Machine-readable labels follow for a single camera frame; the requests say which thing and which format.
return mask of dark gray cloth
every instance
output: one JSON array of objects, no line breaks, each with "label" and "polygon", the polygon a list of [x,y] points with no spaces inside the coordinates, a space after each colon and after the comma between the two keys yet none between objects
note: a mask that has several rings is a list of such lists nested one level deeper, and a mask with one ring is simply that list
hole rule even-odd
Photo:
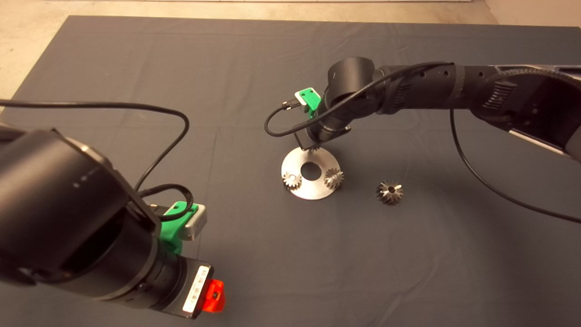
[{"label": "dark gray cloth", "polygon": [[[578,326],[581,226],[508,203],[476,181],[444,111],[352,124],[325,148],[344,187],[304,201],[281,184],[297,145],[264,118],[350,56],[377,66],[581,64],[578,28],[70,17],[15,95],[26,100],[138,101],[179,109],[192,130],[146,181],[183,183],[206,204],[185,246],[226,284],[221,314],[195,322],[48,286],[0,286],[5,326]],[[136,111],[7,109],[2,119],[57,127],[107,155],[134,183],[181,125]],[[304,120],[284,112],[282,130]],[[477,169],[522,200],[581,215],[579,164],[458,113]],[[403,184],[394,207],[374,191]],[[158,204],[178,194],[153,198]],[[38,210],[42,219],[42,208]]]}]

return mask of barcode label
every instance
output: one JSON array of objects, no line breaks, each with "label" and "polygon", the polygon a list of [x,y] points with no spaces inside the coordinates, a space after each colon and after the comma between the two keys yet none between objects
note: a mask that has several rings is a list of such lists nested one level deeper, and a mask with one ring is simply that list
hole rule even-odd
[{"label": "barcode label", "polygon": [[182,308],[185,312],[193,313],[195,310],[196,303],[198,303],[200,293],[202,292],[204,282],[206,281],[209,272],[210,267],[208,266],[200,266],[198,269],[196,277],[193,279],[192,287],[189,289],[188,297],[185,299],[184,307]]}]

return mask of gear teeth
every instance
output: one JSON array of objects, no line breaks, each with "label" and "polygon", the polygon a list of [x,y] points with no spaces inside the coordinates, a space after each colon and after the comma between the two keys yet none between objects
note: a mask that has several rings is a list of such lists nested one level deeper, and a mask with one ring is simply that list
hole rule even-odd
[{"label": "gear teeth", "polygon": [[331,190],[336,190],[344,180],[345,174],[337,168],[331,168],[325,172],[325,185]]},{"label": "gear teeth", "polygon": [[301,182],[303,181],[303,177],[298,174],[291,174],[286,172],[282,177],[282,182],[289,190],[296,190],[300,187]]},{"label": "gear teeth", "polygon": [[403,197],[403,186],[401,184],[389,184],[384,180],[376,190],[379,200],[388,205],[397,204]]}]

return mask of center hole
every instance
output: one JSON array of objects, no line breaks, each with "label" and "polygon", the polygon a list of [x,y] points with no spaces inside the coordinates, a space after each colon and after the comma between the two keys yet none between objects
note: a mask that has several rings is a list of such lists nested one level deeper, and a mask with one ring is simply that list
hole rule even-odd
[{"label": "center hole", "polygon": [[306,180],[317,180],[321,177],[321,168],[314,162],[306,162],[301,168],[300,173]]}]

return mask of metal disc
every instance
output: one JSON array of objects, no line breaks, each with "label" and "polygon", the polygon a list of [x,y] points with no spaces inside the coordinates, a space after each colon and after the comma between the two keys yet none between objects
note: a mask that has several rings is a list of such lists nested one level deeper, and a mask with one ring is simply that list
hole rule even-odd
[{"label": "metal disc", "polygon": [[340,167],[337,159],[323,148],[316,151],[303,151],[301,148],[296,148],[289,152],[282,161],[281,176],[284,176],[287,172],[299,175],[300,169],[307,162],[312,162],[319,166],[321,176],[317,180],[308,180],[303,176],[300,187],[290,190],[290,192],[305,200],[320,200],[330,196],[335,190],[325,185],[325,172],[331,168],[340,169]]}]

